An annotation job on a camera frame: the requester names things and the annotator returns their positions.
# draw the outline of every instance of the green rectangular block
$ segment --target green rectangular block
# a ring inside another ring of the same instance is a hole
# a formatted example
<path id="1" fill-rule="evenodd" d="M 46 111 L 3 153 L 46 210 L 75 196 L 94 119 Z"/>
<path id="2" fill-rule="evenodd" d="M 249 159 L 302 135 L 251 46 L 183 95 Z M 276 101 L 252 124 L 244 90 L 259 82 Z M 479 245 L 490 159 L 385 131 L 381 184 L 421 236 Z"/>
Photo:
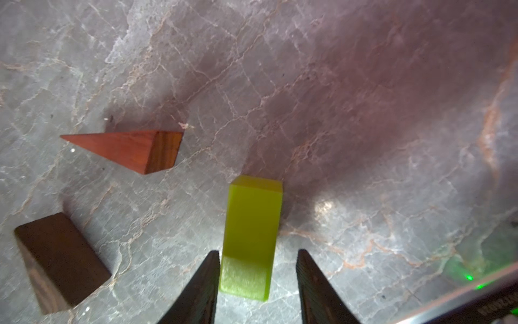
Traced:
<path id="1" fill-rule="evenodd" d="M 220 291 L 268 299 L 281 205 L 280 181 L 241 175 L 231 183 Z"/>

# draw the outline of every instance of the yellow-green block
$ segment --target yellow-green block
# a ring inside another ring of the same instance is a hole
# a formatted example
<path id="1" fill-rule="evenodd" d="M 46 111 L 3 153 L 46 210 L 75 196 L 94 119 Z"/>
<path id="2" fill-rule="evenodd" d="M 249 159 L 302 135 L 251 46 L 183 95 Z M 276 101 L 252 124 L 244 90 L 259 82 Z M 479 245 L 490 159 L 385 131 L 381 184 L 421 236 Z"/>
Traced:
<path id="1" fill-rule="evenodd" d="M 228 191 L 220 291 L 266 301 L 282 205 L 282 182 L 241 175 Z"/>

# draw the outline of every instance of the green light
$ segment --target green light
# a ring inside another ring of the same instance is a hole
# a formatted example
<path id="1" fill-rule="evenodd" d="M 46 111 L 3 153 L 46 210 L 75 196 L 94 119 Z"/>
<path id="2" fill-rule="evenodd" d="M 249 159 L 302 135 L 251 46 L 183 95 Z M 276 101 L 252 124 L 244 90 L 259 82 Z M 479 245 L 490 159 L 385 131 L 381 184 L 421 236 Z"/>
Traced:
<path id="1" fill-rule="evenodd" d="M 487 285 L 489 285 L 490 283 L 492 283 L 492 281 L 488 281 L 486 283 L 480 284 L 480 285 L 475 287 L 475 290 L 482 289 L 482 288 L 486 287 Z"/>

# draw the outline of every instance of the wooden block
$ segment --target wooden block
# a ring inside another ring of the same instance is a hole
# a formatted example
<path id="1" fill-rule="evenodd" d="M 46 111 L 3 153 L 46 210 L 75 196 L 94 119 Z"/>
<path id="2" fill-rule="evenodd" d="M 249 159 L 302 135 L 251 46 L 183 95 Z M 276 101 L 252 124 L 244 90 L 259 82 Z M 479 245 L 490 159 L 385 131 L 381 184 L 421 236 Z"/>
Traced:
<path id="1" fill-rule="evenodd" d="M 135 131 L 61 135 L 61 138 L 141 174 L 174 166 L 183 133 Z"/>
<path id="2" fill-rule="evenodd" d="M 230 185 L 220 290 L 266 301 L 282 205 L 282 183 L 241 175 Z"/>
<path id="3" fill-rule="evenodd" d="M 62 213 L 18 226 L 15 237 L 43 314 L 76 306 L 111 276 Z"/>
<path id="4" fill-rule="evenodd" d="M 158 324 L 212 324 L 218 299 L 220 255 L 211 251 Z"/>
<path id="5" fill-rule="evenodd" d="M 298 251 L 296 270 L 303 324 L 361 324 L 306 250 Z"/>

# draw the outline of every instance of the marble surface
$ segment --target marble surface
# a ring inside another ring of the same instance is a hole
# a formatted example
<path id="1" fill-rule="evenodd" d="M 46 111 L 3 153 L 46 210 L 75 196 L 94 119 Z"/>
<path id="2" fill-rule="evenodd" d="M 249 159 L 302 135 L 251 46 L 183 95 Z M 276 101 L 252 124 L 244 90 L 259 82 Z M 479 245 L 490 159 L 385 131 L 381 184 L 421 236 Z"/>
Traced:
<path id="1" fill-rule="evenodd" d="M 314 257 L 362 323 L 518 260 L 516 0 L 0 2 L 2 323 L 156 323 L 222 248 L 228 184 L 284 182 L 270 298 L 300 323 Z M 60 134 L 182 130 L 141 176 Z M 112 271 L 43 316 L 12 231 L 67 213 Z"/>

